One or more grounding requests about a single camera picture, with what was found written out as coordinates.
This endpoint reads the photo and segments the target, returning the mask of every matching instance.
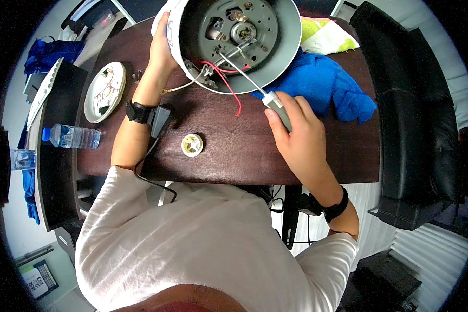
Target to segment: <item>white wire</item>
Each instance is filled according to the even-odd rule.
[[[162,91],[161,94],[166,94],[166,93],[169,93],[169,92],[177,91],[177,90],[184,89],[184,88],[190,86],[190,85],[193,84],[196,80],[198,80],[199,77],[201,77],[201,75],[203,74],[203,72],[204,72],[205,69],[206,69],[206,66],[208,66],[208,65],[205,64],[205,65],[203,66],[203,68],[201,69],[200,74],[198,75],[198,77],[196,77],[196,78],[195,78],[194,80],[192,80],[191,82],[189,82],[189,83],[187,83],[187,84],[184,84],[183,86],[180,86],[180,87],[178,87],[178,88],[164,89],[164,90]]]

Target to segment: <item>black leather chair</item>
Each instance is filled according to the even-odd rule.
[[[418,28],[407,31],[368,2],[350,24],[371,71],[380,115],[381,198],[370,213],[413,230],[458,197],[454,104]]]

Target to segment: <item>blue bottle cap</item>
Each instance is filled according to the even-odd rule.
[[[50,140],[50,128],[43,128],[42,141],[48,142]]]

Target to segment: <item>screwdriver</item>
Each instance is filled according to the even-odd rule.
[[[265,90],[263,90],[257,84],[255,84],[255,82],[251,78],[249,78],[245,72],[240,70],[239,67],[232,63],[230,59],[225,57],[225,55],[223,55],[222,53],[219,53],[219,55],[223,59],[225,59],[225,61],[229,63],[235,70],[237,70],[241,75],[243,75],[244,78],[248,79],[248,81],[251,82],[251,84],[253,84],[263,94],[262,103],[268,108],[274,109],[277,115],[279,115],[279,117],[281,118],[282,124],[286,127],[286,129],[289,132],[291,132],[291,123],[289,121],[288,114],[286,113],[286,109],[284,109],[284,106],[282,106],[282,102],[277,96],[277,94],[275,94],[274,91],[270,91],[269,93],[265,92]]]

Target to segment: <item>white shirt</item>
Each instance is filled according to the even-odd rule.
[[[147,202],[149,185],[113,166],[76,242],[76,277],[101,312],[177,284],[202,284],[248,312],[335,311],[359,246],[331,235],[298,256],[259,197],[232,185],[173,183],[174,203]]]

